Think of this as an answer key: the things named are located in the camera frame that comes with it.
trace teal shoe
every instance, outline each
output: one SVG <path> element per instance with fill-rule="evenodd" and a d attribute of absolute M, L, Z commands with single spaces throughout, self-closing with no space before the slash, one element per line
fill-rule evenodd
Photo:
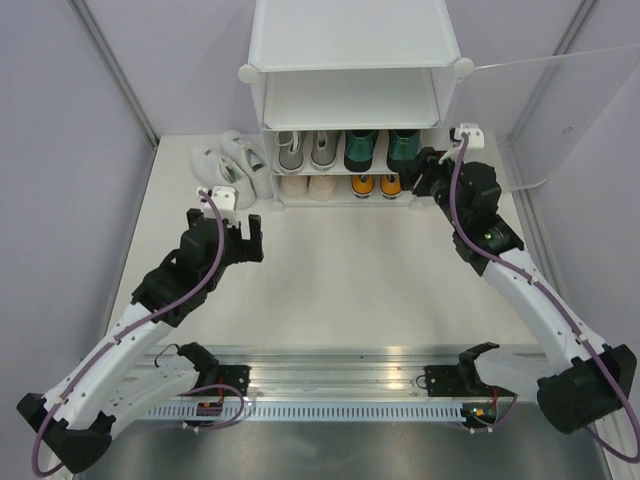
<path fill-rule="evenodd" d="M 420 152 L 419 130 L 389 130 L 389 150 L 387 167 L 401 173 L 407 162 L 412 162 Z"/>
<path fill-rule="evenodd" d="M 347 131 L 347 145 L 344 151 L 344 166 L 347 170 L 361 173 L 371 168 L 377 139 L 377 130 Z"/>

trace round white connector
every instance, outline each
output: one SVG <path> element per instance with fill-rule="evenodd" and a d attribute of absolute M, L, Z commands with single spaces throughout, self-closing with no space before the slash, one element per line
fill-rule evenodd
<path fill-rule="evenodd" d="M 475 65 L 473 61 L 470 58 L 464 57 L 453 64 L 453 73 L 455 73 L 456 78 L 465 78 L 471 75 L 474 68 Z"/>
<path fill-rule="evenodd" d="M 258 79 L 258 69 L 253 65 L 245 63 L 238 70 L 238 78 L 241 82 L 251 85 Z"/>

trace yellow shoe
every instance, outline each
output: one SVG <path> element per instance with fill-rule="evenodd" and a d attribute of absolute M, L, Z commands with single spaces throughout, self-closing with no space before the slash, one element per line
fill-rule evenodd
<path fill-rule="evenodd" d="M 380 177 L 380 191 L 382 196 L 388 200 L 398 198 L 402 193 L 400 177 L 398 175 L 382 175 Z"/>
<path fill-rule="evenodd" d="M 371 175 L 353 175 L 351 191 L 358 198 L 368 198 L 373 193 L 374 182 Z"/>

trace gray wall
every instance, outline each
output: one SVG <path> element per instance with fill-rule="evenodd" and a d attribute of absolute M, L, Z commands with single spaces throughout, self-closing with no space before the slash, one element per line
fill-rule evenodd
<path fill-rule="evenodd" d="M 575 49 L 640 43 L 640 3 L 600 3 Z M 640 70 L 533 200 L 572 307 L 612 344 L 640 355 L 638 112 Z M 640 410 L 640 385 L 632 399 Z"/>
<path fill-rule="evenodd" d="M 237 76 L 255 0 L 87 3 L 156 132 L 259 131 L 249 88 Z M 462 54 L 488 65 L 551 55 L 580 0 L 446 3 Z"/>
<path fill-rule="evenodd" d="M 152 151 L 64 0 L 0 15 L 0 463 L 30 475 L 15 407 L 98 338 Z"/>

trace pair of shoes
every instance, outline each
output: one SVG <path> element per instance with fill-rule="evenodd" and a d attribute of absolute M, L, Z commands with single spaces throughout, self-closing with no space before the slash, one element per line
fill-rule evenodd
<path fill-rule="evenodd" d="M 231 186 L 238 192 L 238 209 L 257 198 L 271 198 L 273 190 L 265 155 L 235 130 L 222 135 L 221 151 L 207 145 L 191 150 L 191 169 L 204 187 Z"/>
<path fill-rule="evenodd" d="M 332 175 L 287 175 L 280 181 L 282 193 L 288 197 L 301 197 L 307 191 L 317 202 L 328 202 L 336 194 L 336 177 Z"/>
<path fill-rule="evenodd" d="M 304 165 L 303 142 L 305 132 L 278 132 L 276 145 L 279 147 L 278 163 L 287 174 L 299 173 Z M 313 132 L 311 165 L 319 171 L 329 170 L 336 163 L 336 150 L 340 132 L 321 130 Z"/>
<path fill-rule="evenodd" d="M 376 130 L 351 130 L 347 132 L 344 165 L 350 172 L 363 173 L 371 168 L 378 140 Z M 399 173 L 420 151 L 419 130 L 390 130 L 387 149 L 387 167 Z"/>
<path fill-rule="evenodd" d="M 351 191 L 358 198 L 369 198 L 375 188 L 373 175 L 353 175 L 351 177 Z M 400 177 L 398 175 L 381 175 L 380 192 L 387 200 L 395 200 L 402 194 Z"/>

